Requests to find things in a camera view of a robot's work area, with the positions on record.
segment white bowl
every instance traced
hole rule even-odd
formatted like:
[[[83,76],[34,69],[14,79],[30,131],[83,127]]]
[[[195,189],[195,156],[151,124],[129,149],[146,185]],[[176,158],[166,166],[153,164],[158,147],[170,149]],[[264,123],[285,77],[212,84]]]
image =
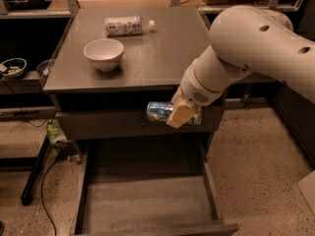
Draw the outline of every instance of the white bowl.
[[[95,68],[109,72],[117,67],[122,59],[124,45],[110,38],[102,38],[87,44],[84,49],[86,57]]]
[[[7,68],[7,70],[3,73],[3,76],[8,78],[17,78],[23,74],[27,64],[27,61],[22,58],[13,58],[3,61],[1,65]]]

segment white bottle cap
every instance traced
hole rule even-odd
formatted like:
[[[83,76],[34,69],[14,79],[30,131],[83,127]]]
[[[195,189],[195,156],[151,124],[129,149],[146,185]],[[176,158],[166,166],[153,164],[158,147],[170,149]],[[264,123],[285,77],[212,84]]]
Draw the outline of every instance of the white bottle cap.
[[[150,20],[148,25],[149,25],[149,29],[153,29],[155,27],[155,21]]]

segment power cord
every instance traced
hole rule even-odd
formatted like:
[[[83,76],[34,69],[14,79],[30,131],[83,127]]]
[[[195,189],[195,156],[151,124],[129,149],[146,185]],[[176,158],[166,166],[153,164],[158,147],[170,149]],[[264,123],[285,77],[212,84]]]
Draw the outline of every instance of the power cord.
[[[49,166],[49,168],[46,170],[46,172],[43,174],[42,176],[42,179],[41,179],[41,188],[40,188],[40,197],[41,197],[41,205],[43,207],[43,209],[45,210],[51,224],[52,224],[52,227],[53,227],[53,231],[54,231],[54,235],[57,236],[57,228],[56,228],[56,225],[55,223],[53,222],[46,206],[45,206],[45,203],[44,203],[44,199],[43,199],[43,184],[44,184],[44,180],[45,180],[45,177],[46,175],[48,174],[48,172],[50,171],[50,169],[59,161],[59,159],[61,158],[62,156],[60,155],[60,153],[58,153],[56,159],[54,160],[54,162]]]
[[[1,77],[2,77],[1,75],[0,75],[0,81],[8,88],[13,94],[17,94],[5,81],[3,81],[3,80],[1,79]],[[25,121],[28,122],[30,125],[36,127],[36,128],[42,127],[42,126],[47,122],[47,120],[48,120],[48,119],[45,119],[41,124],[36,125],[36,124],[30,122],[30,120],[28,120],[28,118],[24,115],[23,110],[22,110],[22,107],[21,107],[21,106],[18,106],[18,107],[20,108],[21,115],[22,115],[22,117],[25,119]]]

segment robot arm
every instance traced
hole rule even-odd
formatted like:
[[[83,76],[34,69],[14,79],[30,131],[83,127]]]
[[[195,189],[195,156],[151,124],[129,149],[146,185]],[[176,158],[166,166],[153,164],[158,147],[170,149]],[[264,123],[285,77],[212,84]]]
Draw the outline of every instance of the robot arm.
[[[231,84],[253,72],[270,76],[315,102],[315,43],[292,31],[279,12],[234,6],[210,28],[211,45],[186,70],[167,124],[179,128]]]

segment concrete floor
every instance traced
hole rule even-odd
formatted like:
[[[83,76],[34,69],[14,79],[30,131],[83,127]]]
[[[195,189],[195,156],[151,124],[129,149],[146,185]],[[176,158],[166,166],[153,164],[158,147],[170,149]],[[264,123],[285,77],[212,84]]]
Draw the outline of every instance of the concrete floor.
[[[43,120],[31,120],[36,125]],[[0,157],[34,156],[45,125],[0,120]],[[42,173],[56,152],[48,152],[34,184],[33,201],[21,203],[29,172],[0,172],[0,220],[6,235],[53,235],[40,203]],[[265,104],[224,112],[209,151],[209,160],[226,223],[236,222],[234,235],[315,235],[315,215],[297,187],[314,168],[292,138],[275,109]],[[68,235],[78,201],[81,165],[60,160],[44,182],[44,201],[57,227]]]

